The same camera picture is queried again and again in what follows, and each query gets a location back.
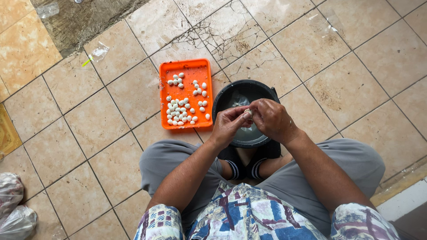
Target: tile floor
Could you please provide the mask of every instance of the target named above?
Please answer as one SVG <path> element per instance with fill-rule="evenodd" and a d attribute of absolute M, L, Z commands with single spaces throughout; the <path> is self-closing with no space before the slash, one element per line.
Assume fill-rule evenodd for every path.
<path fill-rule="evenodd" d="M 62 60 L 29 0 L 0 13 L 0 169 L 21 176 L 38 213 L 31 239 L 133 238 L 149 201 L 142 151 L 209 138 L 161 128 L 164 61 L 207 58 L 214 95 L 254 79 L 315 142 L 373 146 L 386 164 L 376 205 L 427 173 L 425 0 L 151 0 Z M 81 67 L 98 42 L 106 57 Z"/>

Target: leg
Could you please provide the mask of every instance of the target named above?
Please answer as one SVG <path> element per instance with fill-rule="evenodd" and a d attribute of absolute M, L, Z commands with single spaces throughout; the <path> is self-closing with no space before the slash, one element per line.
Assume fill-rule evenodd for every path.
<path fill-rule="evenodd" d="M 161 140 L 149 146 L 145 149 L 139 161 L 142 176 L 141 188 L 152 197 L 163 179 L 182 161 L 193 154 L 199 146 L 172 139 Z M 211 201 L 220 181 L 233 186 L 221 174 L 222 166 L 218 158 L 216 158 L 193 199 L 181 213 L 184 231 Z"/>
<path fill-rule="evenodd" d="M 368 198 L 375 193 L 385 166 L 372 147 L 347 138 L 327 140 L 317 146 L 350 176 Z M 292 205 L 325 236 L 330 234 L 329 213 L 315 196 L 295 160 L 281 167 L 257 187 Z"/>

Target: patterned shirt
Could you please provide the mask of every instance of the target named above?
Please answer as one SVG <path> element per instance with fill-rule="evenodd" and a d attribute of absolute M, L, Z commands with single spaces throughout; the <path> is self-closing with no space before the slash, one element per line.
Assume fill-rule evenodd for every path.
<path fill-rule="evenodd" d="M 184 234 L 174 207 L 156 205 L 145 212 L 134 240 L 160 239 L 314 239 L 323 236 L 296 209 L 248 184 L 221 182 L 211 202 Z M 394 227 L 373 209 L 356 203 L 339 206 L 332 217 L 332 239 L 399 239 Z"/>

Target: black sock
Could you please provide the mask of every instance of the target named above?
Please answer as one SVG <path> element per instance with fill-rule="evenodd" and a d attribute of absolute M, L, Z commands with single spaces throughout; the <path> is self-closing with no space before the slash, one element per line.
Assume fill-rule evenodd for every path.
<path fill-rule="evenodd" d="M 260 165 L 268 158 L 279 158 L 281 153 L 280 143 L 271 140 L 258 148 L 249 164 L 246 166 L 246 176 L 249 179 L 262 179 L 260 176 Z"/>
<path fill-rule="evenodd" d="M 229 180 L 241 180 L 246 177 L 245 166 L 242 164 L 235 148 L 228 146 L 219 152 L 218 158 L 225 160 L 231 167 L 231 178 Z"/>

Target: orange tray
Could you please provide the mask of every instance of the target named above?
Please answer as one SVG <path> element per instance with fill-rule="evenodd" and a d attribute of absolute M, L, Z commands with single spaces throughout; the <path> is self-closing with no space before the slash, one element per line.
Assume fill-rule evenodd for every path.
<path fill-rule="evenodd" d="M 212 125 L 212 104 L 214 102 L 212 97 L 212 79 L 211 79 L 211 64 L 207 59 L 190 59 L 181 61 L 170 61 L 160 64 L 160 107 L 161 107 L 161 124 L 165 129 L 183 129 L 183 128 L 195 128 L 195 127 L 208 127 Z M 183 88 L 179 88 L 178 85 L 169 85 L 168 80 L 173 79 L 173 75 L 184 73 L 182 78 Z M 207 88 L 202 89 L 207 91 L 206 97 L 202 94 L 193 95 L 193 91 L 196 90 L 193 85 L 193 81 L 197 80 L 200 87 L 202 83 L 206 83 Z M 168 109 L 167 104 L 170 101 L 166 100 L 167 96 L 171 96 L 172 99 L 184 100 L 188 97 L 188 103 L 191 108 L 194 108 L 195 113 L 190 113 L 190 109 L 187 109 L 187 113 L 190 116 L 197 116 L 198 120 L 194 125 L 190 122 L 185 122 L 182 126 L 169 125 L 167 123 L 166 110 Z M 201 112 L 198 105 L 199 101 L 207 101 L 205 111 Z M 205 115 L 209 114 L 211 117 L 209 120 L 206 119 Z"/>

